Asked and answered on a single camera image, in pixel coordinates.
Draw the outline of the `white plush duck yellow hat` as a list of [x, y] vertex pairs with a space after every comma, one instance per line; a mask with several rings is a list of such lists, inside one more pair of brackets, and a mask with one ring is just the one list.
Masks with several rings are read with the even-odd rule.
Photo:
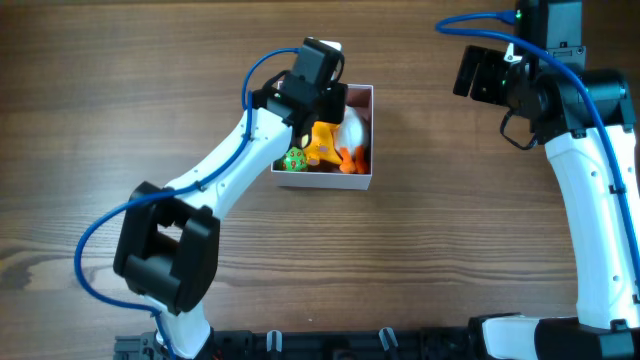
[[342, 159], [339, 166], [346, 174], [367, 174], [366, 150], [370, 145], [368, 125], [355, 108], [346, 106], [344, 119], [334, 132], [334, 148]]

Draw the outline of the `orange dinosaur figure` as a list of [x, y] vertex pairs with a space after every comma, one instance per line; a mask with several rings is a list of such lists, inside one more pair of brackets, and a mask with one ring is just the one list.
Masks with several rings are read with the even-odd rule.
[[335, 150], [334, 132], [338, 129], [338, 125], [317, 121], [311, 129], [310, 141], [304, 147], [303, 151], [306, 156], [308, 165], [317, 166], [322, 161], [341, 165], [342, 158]]

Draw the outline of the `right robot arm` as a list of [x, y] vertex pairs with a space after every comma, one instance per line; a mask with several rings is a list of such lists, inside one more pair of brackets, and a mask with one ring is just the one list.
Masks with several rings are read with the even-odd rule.
[[625, 77], [577, 61], [468, 46], [454, 91], [530, 121], [560, 186], [576, 262], [572, 317], [470, 320], [481, 359], [635, 359], [639, 355], [639, 190]]

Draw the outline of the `green patterned ball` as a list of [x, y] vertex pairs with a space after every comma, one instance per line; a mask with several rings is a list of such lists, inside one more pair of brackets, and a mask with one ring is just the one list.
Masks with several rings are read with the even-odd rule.
[[291, 147], [280, 159], [280, 169], [287, 172], [305, 172], [308, 164], [304, 151], [297, 147]]

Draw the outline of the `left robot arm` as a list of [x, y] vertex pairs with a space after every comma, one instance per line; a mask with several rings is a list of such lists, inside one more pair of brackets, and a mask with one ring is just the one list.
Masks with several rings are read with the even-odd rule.
[[221, 225], [271, 163], [314, 123], [344, 118], [348, 87], [294, 82], [249, 93], [238, 125], [209, 155], [163, 187], [141, 183], [124, 212], [113, 269], [149, 307], [155, 330], [121, 337], [116, 358], [218, 359], [202, 299], [218, 268]]

